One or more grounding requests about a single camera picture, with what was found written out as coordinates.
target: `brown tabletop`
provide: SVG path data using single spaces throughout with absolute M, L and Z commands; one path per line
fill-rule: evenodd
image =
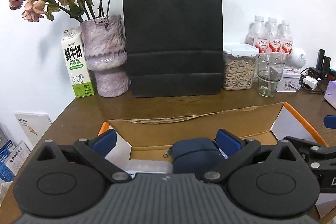
M 265 98 L 251 89 L 222 90 L 219 95 L 141 99 L 134 99 L 129 91 L 111 99 L 98 95 L 75 99 L 53 122 L 36 147 L 46 139 L 53 139 L 58 144 L 71 144 L 79 138 L 94 138 L 103 122 L 110 119 L 169 118 L 285 101 L 289 102 L 330 146 L 336 145 L 336 130 L 326 129 L 323 124 L 324 117 L 336 115 L 336 110 L 323 99 L 322 95 L 299 91 L 277 93 L 273 98 Z M 20 215 L 10 187 L 0 207 L 0 223 L 11 224 Z

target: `pink textured vase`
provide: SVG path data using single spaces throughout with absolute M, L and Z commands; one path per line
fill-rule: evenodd
M 129 89 L 129 79 L 121 65 L 127 60 L 121 15 L 84 21 L 84 55 L 94 71 L 98 94 L 116 97 Z

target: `silver bolt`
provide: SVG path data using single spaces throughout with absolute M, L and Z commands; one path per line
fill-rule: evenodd
M 317 169 L 320 167 L 320 164 L 318 162 L 313 162 L 311 165 L 310 165 L 311 168 L 314 168 L 314 169 Z
M 112 178 L 117 181 L 127 180 L 128 174 L 125 172 L 116 172 L 112 175 Z
M 313 150 L 313 151 L 317 151 L 318 149 L 320 149 L 318 146 L 312 146 L 312 147 L 310 148 L 310 150 Z
M 215 171 L 206 172 L 204 177 L 208 180 L 217 180 L 221 177 L 221 174 Z

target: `white round device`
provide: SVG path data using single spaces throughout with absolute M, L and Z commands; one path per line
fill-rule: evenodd
M 293 48 L 291 65 L 295 68 L 303 68 L 306 64 L 306 53 L 302 48 Z

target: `green label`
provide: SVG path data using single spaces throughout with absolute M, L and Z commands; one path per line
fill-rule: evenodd
M 81 65 L 77 65 L 77 66 L 73 66 L 73 67 L 70 67 L 71 70 L 73 69 L 81 69 L 84 65 L 81 64 Z
M 93 90 L 91 82 L 73 85 L 73 91 L 77 98 L 94 95 L 95 91 Z

